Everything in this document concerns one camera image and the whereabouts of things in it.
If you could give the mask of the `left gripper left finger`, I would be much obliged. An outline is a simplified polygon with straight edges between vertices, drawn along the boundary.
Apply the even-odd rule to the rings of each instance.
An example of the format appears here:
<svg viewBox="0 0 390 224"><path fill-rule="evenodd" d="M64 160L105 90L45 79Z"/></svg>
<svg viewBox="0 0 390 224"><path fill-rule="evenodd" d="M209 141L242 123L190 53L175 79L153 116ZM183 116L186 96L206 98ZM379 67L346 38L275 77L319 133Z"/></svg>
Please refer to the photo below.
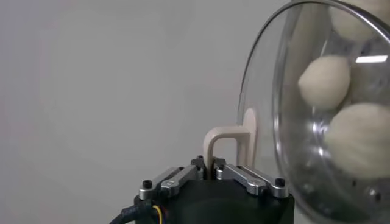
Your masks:
<svg viewBox="0 0 390 224"><path fill-rule="evenodd" d="M199 155L186 167L170 167L157 177L144 180L139 188L138 197L140 200L175 197L187 182L204 178L204 158Z"/></svg>

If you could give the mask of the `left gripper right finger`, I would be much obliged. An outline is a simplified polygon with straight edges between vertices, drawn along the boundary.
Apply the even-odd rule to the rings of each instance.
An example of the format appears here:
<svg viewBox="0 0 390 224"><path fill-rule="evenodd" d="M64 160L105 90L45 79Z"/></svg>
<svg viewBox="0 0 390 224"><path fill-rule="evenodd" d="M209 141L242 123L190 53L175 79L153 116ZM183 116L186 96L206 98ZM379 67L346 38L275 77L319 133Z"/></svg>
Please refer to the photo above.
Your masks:
<svg viewBox="0 0 390 224"><path fill-rule="evenodd" d="M248 166L227 164L225 159L213 158L215 178L234 180L242 185L250 195L269 194L274 198L288 198L289 189L284 178L274 178Z"/></svg>

